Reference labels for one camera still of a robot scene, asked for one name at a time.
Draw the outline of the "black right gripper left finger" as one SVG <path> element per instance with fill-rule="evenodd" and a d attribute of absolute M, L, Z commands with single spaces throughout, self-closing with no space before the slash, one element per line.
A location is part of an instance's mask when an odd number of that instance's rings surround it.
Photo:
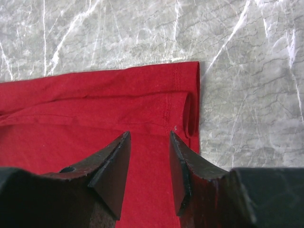
<path fill-rule="evenodd" d="M 0 170 L 3 228 L 113 228 L 121 217 L 131 134 L 60 172 Z"/>

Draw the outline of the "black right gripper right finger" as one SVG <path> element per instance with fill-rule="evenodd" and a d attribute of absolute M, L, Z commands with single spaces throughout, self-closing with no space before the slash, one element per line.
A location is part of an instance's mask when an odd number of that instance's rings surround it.
<path fill-rule="evenodd" d="M 171 182 L 183 228 L 301 228 L 303 168 L 233 168 L 210 163 L 170 133 Z"/>

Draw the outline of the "red t shirt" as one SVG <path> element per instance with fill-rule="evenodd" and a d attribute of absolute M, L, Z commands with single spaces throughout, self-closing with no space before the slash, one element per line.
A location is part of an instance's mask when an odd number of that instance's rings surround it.
<path fill-rule="evenodd" d="M 178 228 L 169 135 L 199 151 L 199 67 L 183 62 L 2 83 L 0 164 L 57 172 L 129 131 L 117 227 Z"/>

